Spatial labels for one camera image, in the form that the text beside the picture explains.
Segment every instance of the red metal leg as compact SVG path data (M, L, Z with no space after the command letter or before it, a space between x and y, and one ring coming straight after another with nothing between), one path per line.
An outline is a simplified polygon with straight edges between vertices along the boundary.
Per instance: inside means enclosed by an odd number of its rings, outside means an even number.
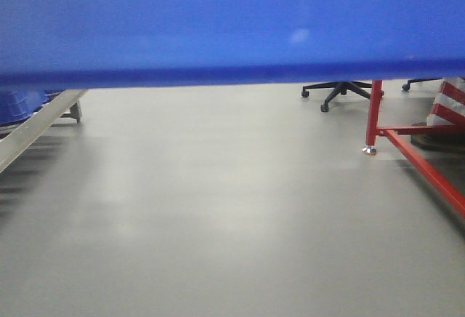
M381 87L383 81L373 81L371 85L370 108L368 110L368 123L366 127L366 147L363 152L367 155L375 155L373 148L378 131L378 114L381 104Z
M422 175L448 200L453 208L465 217L465 197L463 197L435 168L421 156L415 148L393 130L385 130L384 136L422 173Z

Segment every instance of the metal foot pad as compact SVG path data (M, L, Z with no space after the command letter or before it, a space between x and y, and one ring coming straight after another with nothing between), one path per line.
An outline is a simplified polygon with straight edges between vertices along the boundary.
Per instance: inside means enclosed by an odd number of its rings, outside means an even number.
M362 152L365 155L368 155L368 156L375 156L376 155L376 149L373 146L369 146L369 145L365 146L362 149Z

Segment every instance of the blue crate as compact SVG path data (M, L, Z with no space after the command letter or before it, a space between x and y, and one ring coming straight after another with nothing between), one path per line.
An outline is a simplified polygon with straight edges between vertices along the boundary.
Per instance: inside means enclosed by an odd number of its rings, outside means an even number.
M46 101L44 91L1 91L0 124L12 124L28 119Z

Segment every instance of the red and white striped object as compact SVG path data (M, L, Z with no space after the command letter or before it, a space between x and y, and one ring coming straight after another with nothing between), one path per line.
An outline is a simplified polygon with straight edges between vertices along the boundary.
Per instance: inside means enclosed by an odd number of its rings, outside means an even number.
M465 127L465 79L444 79L426 119L428 126L457 124Z

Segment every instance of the office chair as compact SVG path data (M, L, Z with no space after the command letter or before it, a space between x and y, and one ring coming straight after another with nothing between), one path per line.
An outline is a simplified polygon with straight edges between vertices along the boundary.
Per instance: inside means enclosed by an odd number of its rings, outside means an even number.
M346 95L347 90L351 92L357 93L367 99L370 99L370 93L363 90L363 88L371 88L371 84L363 83L363 82L356 82L356 81L338 81L338 82L327 82L327 83L320 83L320 84L310 84L309 86L302 87L302 97L309 96L309 89L321 89L321 88L333 88L333 91L327 96L325 102L320 106L321 112L328 112L329 111L329 102L332 101L338 94Z
M404 92L408 92L410 90L411 83L419 83L419 82L435 81L435 80L437 79L409 79L406 84L402 85L402 90Z

